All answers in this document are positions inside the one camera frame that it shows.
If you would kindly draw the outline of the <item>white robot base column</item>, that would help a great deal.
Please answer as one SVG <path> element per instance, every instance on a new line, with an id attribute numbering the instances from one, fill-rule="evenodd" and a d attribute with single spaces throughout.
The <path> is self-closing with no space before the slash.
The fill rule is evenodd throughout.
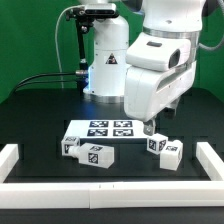
<path id="1" fill-rule="evenodd" d="M 122 17 L 94 22 L 94 61 L 89 67 L 84 97 L 102 103 L 123 101 L 128 65 L 129 25 Z"/>

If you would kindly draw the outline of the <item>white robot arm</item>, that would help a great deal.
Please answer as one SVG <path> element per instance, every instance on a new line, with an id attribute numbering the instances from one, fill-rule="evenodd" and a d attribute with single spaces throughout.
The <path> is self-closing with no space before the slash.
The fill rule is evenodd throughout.
<path id="1" fill-rule="evenodd" d="M 173 116 L 193 85 L 197 50 L 224 45 L 224 35 L 215 46 L 199 42 L 202 18 L 216 8 L 224 17 L 224 0 L 127 0 L 127 6 L 143 15 L 143 29 L 126 54 L 124 111 L 152 135 L 157 114 L 167 109 Z"/>

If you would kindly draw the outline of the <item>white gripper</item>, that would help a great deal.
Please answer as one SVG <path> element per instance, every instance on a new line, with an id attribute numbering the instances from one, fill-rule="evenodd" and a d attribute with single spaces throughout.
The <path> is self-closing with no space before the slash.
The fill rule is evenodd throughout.
<path id="1" fill-rule="evenodd" d="M 128 48 L 126 62 L 130 67 L 125 80 L 124 111 L 128 117 L 144 122 L 146 135 L 155 133 L 152 118 L 164 108 L 165 118 L 176 116 L 176 106 L 171 104 L 194 81 L 193 51 L 187 37 L 156 37 L 144 32 Z"/>

